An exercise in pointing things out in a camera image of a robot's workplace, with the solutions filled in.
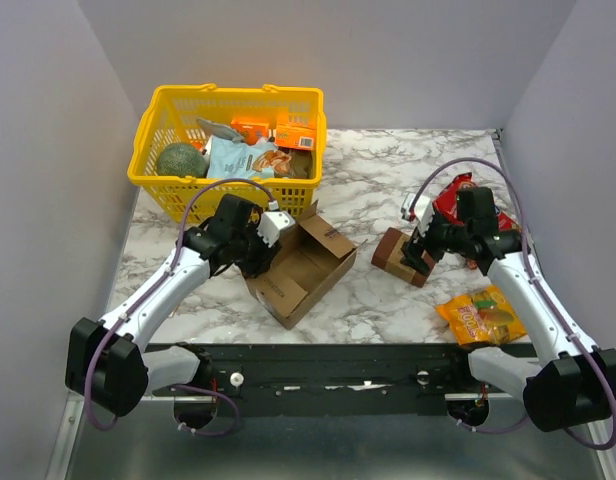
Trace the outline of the maroon scouring pads pack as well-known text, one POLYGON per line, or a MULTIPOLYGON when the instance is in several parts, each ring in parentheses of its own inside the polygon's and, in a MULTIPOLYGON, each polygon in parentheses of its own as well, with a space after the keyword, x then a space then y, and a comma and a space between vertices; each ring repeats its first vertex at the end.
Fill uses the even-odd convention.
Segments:
POLYGON ((405 263, 402 247, 409 238, 409 235, 397 228, 388 228, 374 250, 371 264, 410 285, 422 288, 427 282, 428 274, 421 274, 405 263))

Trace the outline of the brown cardboard express box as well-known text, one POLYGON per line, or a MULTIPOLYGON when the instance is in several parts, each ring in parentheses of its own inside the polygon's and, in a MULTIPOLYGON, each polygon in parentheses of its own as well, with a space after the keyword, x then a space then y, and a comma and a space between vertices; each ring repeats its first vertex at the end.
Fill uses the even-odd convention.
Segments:
POLYGON ((270 269, 246 281, 250 294, 293 329, 352 268, 357 246, 317 213, 313 203, 281 237, 270 269))

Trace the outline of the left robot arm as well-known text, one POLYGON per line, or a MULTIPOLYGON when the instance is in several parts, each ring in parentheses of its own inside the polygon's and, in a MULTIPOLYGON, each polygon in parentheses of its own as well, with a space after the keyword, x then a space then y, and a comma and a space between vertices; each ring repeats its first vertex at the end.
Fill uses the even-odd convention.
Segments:
POLYGON ((183 231, 164 263, 130 298, 98 320, 82 318, 69 335, 66 386, 115 417, 130 413, 141 398, 178 385, 202 393, 210 380, 200 349, 176 344, 147 349, 153 335, 190 293, 236 266, 246 278, 267 272, 293 227, 285 211, 262 211, 226 194, 215 214, 183 231))

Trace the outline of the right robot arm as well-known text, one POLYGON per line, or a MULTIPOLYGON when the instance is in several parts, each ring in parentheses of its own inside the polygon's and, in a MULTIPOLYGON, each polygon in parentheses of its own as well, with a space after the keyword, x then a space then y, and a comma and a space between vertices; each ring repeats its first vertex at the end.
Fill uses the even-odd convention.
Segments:
POLYGON ((616 350, 598 347, 577 325, 540 275, 521 233, 500 230, 490 189, 460 189, 456 206, 458 219, 452 222, 432 201, 406 197, 401 214, 414 231, 402 248, 404 264, 428 275, 428 262, 445 253, 473 260, 521 320, 537 361, 499 347, 478 348, 449 365, 450 384, 462 392, 482 381, 497 387, 521 401, 544 432, 616 421, 616 350))

